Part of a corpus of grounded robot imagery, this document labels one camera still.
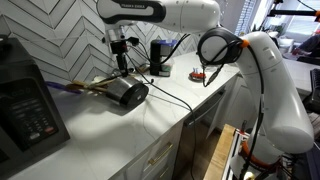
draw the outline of kitchen counter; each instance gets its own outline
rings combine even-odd
[[[155,85],[186,101],[193,109],[200,107],[239,72],[237,67],[225,65],[216,80],[204,88],[202,83],[188,79],[193,68],[201,70],[195,52],[175,57],[172,62],[170,78],[147,78],[153,78]],[[52,90],[71,139],[10,179],[110,178],[189,114],[181,102],[150,85],[149,88],[146,100],[131,111],[103,96]]]

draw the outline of wire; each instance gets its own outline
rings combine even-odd
[[[185,40],[188,36],[190,36],[190,34],[184,34],[180,40],[178,41],[178,43],[176,44],[176,46],[173,48],[173,50],[170,52],[170,54],[166,57],[165,60],[163,60],[162,62],[153,62],[151,59],[149,60],[150,63],[154,64],[154,65],[162,65],[164,63],[166,63],[170,58],[171,56],[173,55],[173,53],[177,50],[177,48],[179,47],[179,45],[182,43],[183,40]]]
[[[143,58],[147,59],[149,61],[149,57],[147,57],[146,55],[144,55],[141,51],[139,51],[137,48],[135,48],[134,46],[129,46],[130,48],[132,48],[136,53],[138,53],[140,56],[142,56]]]
[[[269,169],[266,169],[265,171],[261,172],[255,179],[256,180],[265,179],[269,175],[269,173],[271,173],[275,168],[279,166],[279,163],[280,163],[280,158]]]
[[[139,67],[141,67],[141,64],[138,62],[138,61],[136,61],[135,59],[132,59],[135,63],[137,63],[138,64],[138,66]]]
[[[125,53],[125,54],[126,54],[127,57],[129,58],[129,60],[132,61],[131,57],[130,57],[127,53]],[[190,171],[190,173],[191,173],[192,179],[194,180],[195,178],[194,178],[194,175],[193,175],[193,166],[194,166],[194,159],[195,159],[195,153],[196,153],[197,135],[196,135],[196,117],[195,117],[195,115],[194,115],[194,112],[193,112],[191,106],[190,106],[188,103],[186,103],[185,101],[183,101],[182,99],[180,99],[180,98],[178,98],[178,97],[176,97],[176,96],[174,96],[174,95],[172,95],[172,94],[170,94],[170,93],[162,90],[162,89],[159,88],[158,86],[156,86],[156,85],[154,85],[153,83],[151,83],[141,72],[139,72],[139,71],[137,71],[137,72],[138,72],[138,73],[143,77],[143,79],[146,80],[151,86],[153,86],[154,88],[158,89],[159,91],[165,93],[166,95],[168,95],[168,96],[170,96],[170,97],[172,97],[172,98],[174,98],[174,99],[177,99],[178,101],[182,102],[182,103],[185,104],[185,105],[188,107],[188,109],[190,110],[191,115],[192,115],[192,119],[193,119],[193,134],[194,134],[194,147],[193,147],[193,155],[192,155],[192,163],[191,163],[191,171]]]
[[[313,144],[318,148],[318,150],[320,151],[320,148],[318,146],[318,144],[316,142],[313,142]]]
[[[258,58],[256,56],[256,54],[254,53],[252,47],[249,45],[248,46],[248,49],[250,51],[250,53],[252,54],[253,56],[253,59],[257,65],[257,68],[258,68],[258,72],[259,72],[259,76],[260,76],[260,85],[261,85],[261,99],[260,99],[260,105],[259,105],[259,115],[258,115],[258,121],[257,121],[257,126],[256,126],[256,130],[255,130],[255,134],[253,136],[253,140],[252,140],[252,145],[251,145],[251,149],[250,149],[250,152],[249,152],[249,155],[242,167],[242,170],[241,170],[241,174],[240,174],[240,180],[242,180],[244,178],[244,175],[246,174],[248,168],[249,168],[249,165],[250,165],[250,160],[251,160],[251,157],[252,157],[252,153],[253,153],[253,150],[254,150],[254,147],[255,147],[255,144],[256,144],[256,141],[257,141],[257,137],[258,137],[258,132],[259,132],[259,129],[261,127],[261,124],[262,124],[262,121],[263,121],[263,116],[264,116],[264,113],[262,112],[262,104],[264,103],[263,102],[263,96],[264,96],[264,81],[263,81],[263,77],[262,77],[262,71],[261,71],[261,68],[260,68],[260,65],[259,65],[259,62],[258,62]]]
[[[279,164],[280,168],[284,173],[286,173],[290,179],[299,180],[296,176],[294,176],[287,168],[285,168],[281,163]]]
[[[146,47],[145,47],[141,42],[139,42],[139,44],[143,47],[144,52],[146,53],[148,59],[150,59],[150,57],[149,57],[149,55],[148,55],[148,52],[147,52],[147,50],[146,50]]]
[[[298,1],[299,3],[301,3],[302,5],[304,5],[305,7],[309,8],[309,9],[311,9],[311,10],[313,10],[313,11],[317,11],[317,10],[313,9],[312,7],[306,5],[305,3],[301,2],[300,0],[297,0],[297,1]]]
[[[212,58],[212,60],[210,62],[213,62],[215,61],[219,56],[220,54],[226,49],[226,48],[229,48],[230,46],[232,45],[239,45],[240,43],[242,43],[242,41],[239,41],[239,40],[234,40],[234,41],[231,41],[230,43],[226,44],[215,56],[214,58]],[[242,53],[242,48],[240,49],[240,51],[238,52],[237,56],[232,60],[232,61],[236,61],[240,55]],[[205,84],[205,79],[203,78],[202,79],[202,84],[204,87],[207,87],[219,74],[219,72],[221,71],[221,69],[223,68],[224,64],[225,64],[226,60],[221,64],[221,66],[211,75],[209,81],[207,82],[207,84]],[[202,71],[203,71],[203,74],[204,74],[204,71],[205,71],[205,66],[203,65],[203,68],[202,68]]]

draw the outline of drawer handle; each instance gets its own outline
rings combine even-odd
[[[169,170],[169,167],[167,166],[167,168],[161,173],[161,175],[159,176],[158,179],[162,179],[163,176],[167,173],[168,170]]]
[[[151,164],[151,165],[156,164],[161,158],[163,158],[166,154],[168,154],[168,152],[172,149],[173,144],[172,144],[171,142],[168,142],[168,143],[167,143],[167,146],[168,146],[168,148],[167,148],[166,150],[164,150],[164,151],[160,154],[160,156],[158,156],[158,157],[156,157],[156,158],[150,159],[150,160],[148,161],[149,164]]]

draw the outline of white cabinet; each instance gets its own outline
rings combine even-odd
[[[257,109],[254,106],[252,95],[244,81],[238,75],[232,88],[226,93],[220,109],[218,128],[223,129],[224,124],[241,128],[244,120],[247,120],[246,128],[253,127],[257,118]]]
[[[171,179],[183,122],[177,123],[112,180]]]

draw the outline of white tile wall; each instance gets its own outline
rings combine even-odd
[[[67,83],[107,76],[117,64],[108,47],[101,43],[105,30],[95,3],[95,0],[1,0],[0,34],[20,40],[46,80]],[[144,22],[127,27],[126,32],[138,37],[148,51],[154,39],[181,37]],[[189,37],[175,55],[196,50],[198,40]],[[140,64],[145,62],[133,50],[129,55]]]

